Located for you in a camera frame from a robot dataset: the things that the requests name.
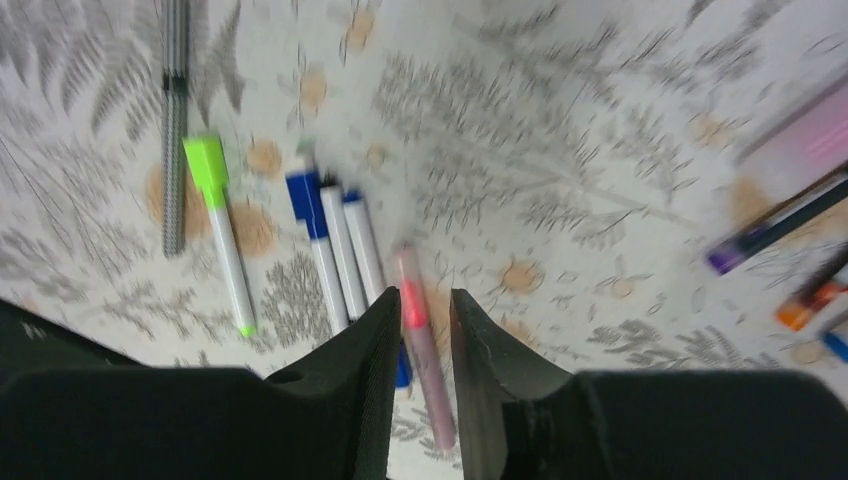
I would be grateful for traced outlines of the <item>floral table mat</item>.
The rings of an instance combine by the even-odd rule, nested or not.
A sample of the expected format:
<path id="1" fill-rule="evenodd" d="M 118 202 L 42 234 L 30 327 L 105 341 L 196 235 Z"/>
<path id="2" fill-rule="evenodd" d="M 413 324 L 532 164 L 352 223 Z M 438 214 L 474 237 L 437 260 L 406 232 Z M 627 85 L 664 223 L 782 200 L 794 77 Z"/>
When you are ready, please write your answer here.
<path id="1" fill-rule="evenodd" d="M 285 181 L 305 154 L 364 196 L 385 291 L 403 242 L 423 280 L 456 444 L 434 444 L 400 297 L 382 479 L 468 479 L 455 289 L 570 373 L 791 370 L 847 410 L 817 328 L 774 319 L 846 244 L 846 203 L 725 275 L 705 260 L 781 202 L 736 159 L 846 72 L 845 2 L 187 1 L 182 142 L 220 138 L 249 337 L 185 152 L 163 254 L 164 2 L 2 3 L 1 306 L 146 366 L 281 370 L 337 336 Z"/>

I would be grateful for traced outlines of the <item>grey pen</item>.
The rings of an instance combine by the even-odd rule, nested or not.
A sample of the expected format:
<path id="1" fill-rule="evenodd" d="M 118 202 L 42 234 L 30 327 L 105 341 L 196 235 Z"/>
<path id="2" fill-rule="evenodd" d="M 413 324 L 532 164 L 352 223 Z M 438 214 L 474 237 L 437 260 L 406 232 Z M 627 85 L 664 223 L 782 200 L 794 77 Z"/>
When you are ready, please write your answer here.
<path id="1" fill-rule="evenodd" d="M 163 3 L 162 174 L 163 254 L 175 258 L 184 249 L 185 160 L 182 139 L 188 100 L 189 3 Z"/>

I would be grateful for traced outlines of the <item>red capped white marker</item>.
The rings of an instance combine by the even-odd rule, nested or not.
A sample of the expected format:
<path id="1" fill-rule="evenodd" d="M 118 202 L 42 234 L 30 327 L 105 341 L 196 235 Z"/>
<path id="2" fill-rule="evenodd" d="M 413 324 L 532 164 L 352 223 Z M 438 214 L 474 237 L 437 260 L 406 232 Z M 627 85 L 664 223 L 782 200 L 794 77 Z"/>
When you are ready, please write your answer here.
<path id="1" fill-rule="evenodd" d="M 372 222 L 361 191 L 351 189 L 345 192 L 342 209 L 367 305 L 371 306 L 385 291 L 386 282 Z"/>

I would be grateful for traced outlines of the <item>pink thin pen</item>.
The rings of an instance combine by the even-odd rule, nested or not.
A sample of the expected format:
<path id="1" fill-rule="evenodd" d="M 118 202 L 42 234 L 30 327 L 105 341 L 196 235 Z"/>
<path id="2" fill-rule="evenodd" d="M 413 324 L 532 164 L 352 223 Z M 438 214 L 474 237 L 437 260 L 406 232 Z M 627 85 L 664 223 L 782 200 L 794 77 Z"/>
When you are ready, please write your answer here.
<path id="1" fill-rule="evenodd" d="M 434 444 L 440 451 L 449 451 L 456 444 L 456 427 L 430 324 L 423 280 L 411 243 L 403 242 L 397 246 L 395 266 L 407 345 L 414 359 Z"/>

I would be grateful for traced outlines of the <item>dark blue pen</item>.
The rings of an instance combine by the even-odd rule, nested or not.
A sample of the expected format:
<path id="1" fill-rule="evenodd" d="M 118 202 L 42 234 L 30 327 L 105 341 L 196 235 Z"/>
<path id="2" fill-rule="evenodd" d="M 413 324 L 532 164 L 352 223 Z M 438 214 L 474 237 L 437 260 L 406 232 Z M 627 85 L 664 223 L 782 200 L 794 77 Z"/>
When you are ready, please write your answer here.
<path id="1" fill-rule="evenodd" d="M 719 275 L 727 274 L 846 198 L 847 168 L 844 167 L 773 213 L 714 245 L 705 260 Z"/>

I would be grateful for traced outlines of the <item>pink highlighter pen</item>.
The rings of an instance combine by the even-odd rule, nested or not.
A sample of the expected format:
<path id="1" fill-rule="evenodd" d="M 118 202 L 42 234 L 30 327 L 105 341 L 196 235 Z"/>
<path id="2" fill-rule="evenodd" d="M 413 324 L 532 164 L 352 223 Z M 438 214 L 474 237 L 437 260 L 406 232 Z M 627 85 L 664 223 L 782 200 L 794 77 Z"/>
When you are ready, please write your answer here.
<path id="1" fill-rule="evenodd" d="M 847 74 L 796 103 L 743 148 L 737 173 L 771 201 L 788 199 L 847 161 Z"/>

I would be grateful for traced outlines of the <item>orange capped marker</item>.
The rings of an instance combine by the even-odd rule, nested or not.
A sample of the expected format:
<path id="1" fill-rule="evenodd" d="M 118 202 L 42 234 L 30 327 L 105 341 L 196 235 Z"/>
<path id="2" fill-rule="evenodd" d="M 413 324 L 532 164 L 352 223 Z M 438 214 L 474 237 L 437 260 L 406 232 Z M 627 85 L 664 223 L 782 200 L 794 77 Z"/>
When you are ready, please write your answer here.
<path id="1" fill-rule="evenodd" d="M 847 245 L 844 245 L 779 306 L 775 319 L 797 332 L 818 312 L 846 292 Z"/>

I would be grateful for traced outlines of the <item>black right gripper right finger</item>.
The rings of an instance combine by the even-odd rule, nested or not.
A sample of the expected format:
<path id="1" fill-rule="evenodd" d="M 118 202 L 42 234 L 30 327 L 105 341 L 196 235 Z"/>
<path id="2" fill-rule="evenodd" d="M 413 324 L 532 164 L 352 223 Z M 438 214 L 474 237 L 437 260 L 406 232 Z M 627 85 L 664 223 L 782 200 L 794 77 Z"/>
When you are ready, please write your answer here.
<path id="1" fill-rule="evenodd" d="M 847 410 L 791 370 L 570 373 L 450 305 L 468 479 L 843 479 Z"/>

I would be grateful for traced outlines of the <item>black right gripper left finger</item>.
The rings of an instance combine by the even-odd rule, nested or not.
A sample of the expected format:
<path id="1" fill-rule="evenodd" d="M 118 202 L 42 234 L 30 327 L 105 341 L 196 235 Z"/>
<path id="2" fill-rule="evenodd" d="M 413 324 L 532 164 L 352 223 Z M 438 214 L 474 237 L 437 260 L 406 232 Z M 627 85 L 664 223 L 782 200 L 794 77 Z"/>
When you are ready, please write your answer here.
<path id="1" fill-rule="evenodd" d="M 382 479 L 400 344 L 388 288 L 268 376 L 153 367 L 1 306 L 5 479 Z"/>

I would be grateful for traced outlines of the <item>black tipped white marker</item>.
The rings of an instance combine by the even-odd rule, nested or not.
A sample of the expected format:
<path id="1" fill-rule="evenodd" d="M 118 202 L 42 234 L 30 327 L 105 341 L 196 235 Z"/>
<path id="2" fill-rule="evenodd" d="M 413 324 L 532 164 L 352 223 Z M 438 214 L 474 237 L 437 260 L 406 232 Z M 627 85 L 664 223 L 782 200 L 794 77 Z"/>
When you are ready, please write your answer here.
<path id="1" fill-rule="evenodd" d="M 324 174 L 320 196 L 347 313 L 353 322 L 362 316 L 368 304 L 343 211 L 343 189 L 332 173 Z"/>

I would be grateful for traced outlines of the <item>green capped marker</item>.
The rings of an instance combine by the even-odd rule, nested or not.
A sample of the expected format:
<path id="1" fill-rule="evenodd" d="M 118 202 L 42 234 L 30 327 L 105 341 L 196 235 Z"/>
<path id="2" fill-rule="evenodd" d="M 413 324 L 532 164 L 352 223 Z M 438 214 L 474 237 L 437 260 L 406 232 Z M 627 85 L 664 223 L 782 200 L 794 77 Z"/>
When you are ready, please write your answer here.
<path id="1" fill-rule="evenodd" d="M 229 175 L 220 138 L 187 137 L 182 145 L 195 188 L 208 212 L 234 323 L 243 337 L 249 337 L 255 332 L 256 319 L 228 210 Z"/>

